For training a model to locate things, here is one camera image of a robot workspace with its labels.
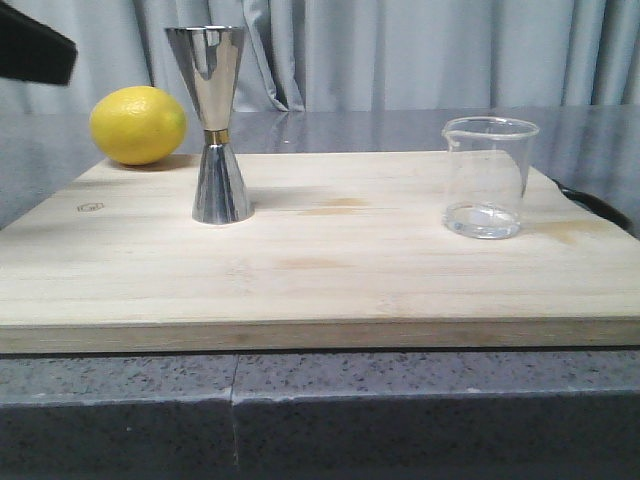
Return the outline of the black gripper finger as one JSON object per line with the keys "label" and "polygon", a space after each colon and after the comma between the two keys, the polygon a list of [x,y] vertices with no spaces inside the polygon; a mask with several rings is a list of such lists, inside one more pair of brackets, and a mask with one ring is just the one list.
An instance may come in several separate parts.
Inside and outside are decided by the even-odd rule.
{"label": "black gripper finger", "polygon": [[1,7],[1,77],[68,85],[76,44],[12,6]]}

